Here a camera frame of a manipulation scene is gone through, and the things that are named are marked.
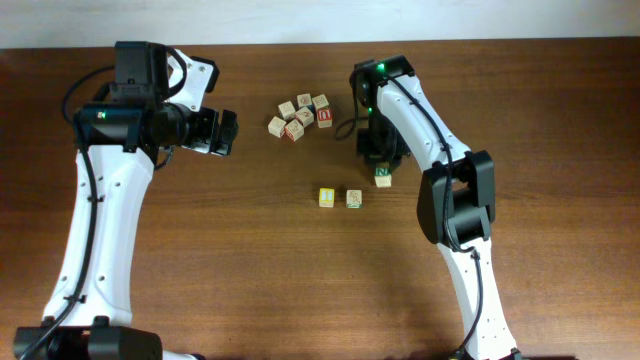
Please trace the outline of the green letter N block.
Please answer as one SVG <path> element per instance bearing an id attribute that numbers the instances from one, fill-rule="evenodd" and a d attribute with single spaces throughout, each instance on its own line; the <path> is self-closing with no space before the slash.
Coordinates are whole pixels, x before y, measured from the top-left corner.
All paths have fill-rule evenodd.
<path id="1" fill-rule="evenodd" d="M 374 181 L 378 188 L 392 186 L 392 173 L 388 166 L 377 166 L 374 171 Z"/>

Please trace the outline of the red letter U block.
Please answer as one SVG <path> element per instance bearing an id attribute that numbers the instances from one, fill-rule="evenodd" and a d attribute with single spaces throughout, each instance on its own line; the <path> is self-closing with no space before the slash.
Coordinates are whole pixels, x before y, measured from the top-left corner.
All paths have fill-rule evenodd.
<path id="1" fill-rule="evenodd" d="M 317 110 L 316 119 L 319 128 L 329 128 L 333 125 L 333 114 L 330 108 Z"/>

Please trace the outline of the teal sided picture block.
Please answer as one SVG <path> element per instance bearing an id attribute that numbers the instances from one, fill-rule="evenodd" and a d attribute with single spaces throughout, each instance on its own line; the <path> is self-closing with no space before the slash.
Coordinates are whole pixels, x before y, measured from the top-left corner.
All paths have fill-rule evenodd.
<path id="1" fill-rule="evenodd" d="M 349 189 L 346 192 L 346 207 L 350 209 L 359 209 L 362 206 L 363 206 L 362 191 Z"/>

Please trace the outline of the yellow letter wooden block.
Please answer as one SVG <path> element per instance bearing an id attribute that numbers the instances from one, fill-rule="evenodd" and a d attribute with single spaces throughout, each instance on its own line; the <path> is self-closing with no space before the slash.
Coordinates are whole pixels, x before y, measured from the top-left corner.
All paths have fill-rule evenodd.
<path id="1" fill-rule="evenodd" d="M 335 190 L 333 188 L 321 188 L 319 190 L 319 206 L 333 208 L 335 203 Z"/>

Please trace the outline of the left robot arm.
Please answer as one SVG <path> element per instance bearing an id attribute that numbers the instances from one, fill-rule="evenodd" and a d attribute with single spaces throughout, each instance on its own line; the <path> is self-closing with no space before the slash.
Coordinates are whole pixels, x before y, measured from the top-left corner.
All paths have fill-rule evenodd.
<path id="1" fill-rule="evenodd" d="M 153 42 L 120 41 L 113 80 L 65 111 L 77 187 L 64 261 L 41 323 L 17 329 L 18 359 L 161 359 L 161 338 L 132 327 L 131 268 L 141 207 L 176 149 L 226 157 L 233 111 L 207 108 L 215 62 Z"/>

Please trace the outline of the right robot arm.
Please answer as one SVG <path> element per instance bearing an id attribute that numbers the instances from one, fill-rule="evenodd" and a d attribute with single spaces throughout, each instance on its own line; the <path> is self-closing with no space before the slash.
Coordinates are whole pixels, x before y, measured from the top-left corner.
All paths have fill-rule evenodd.
<path id="1" fill-rule="evenodd" d="M 493 271 L 496 216 L 494 162 L 472 151 L 427 100 L 402 55 L 357 63 L 349 83 L 355 108 L 367 110 L 357 153 L 376 173 L 394 171 L 413 156 L 421 171 L 417 219 L 449 270 L 464 338 L 455 359 L 520 359 Z"/>

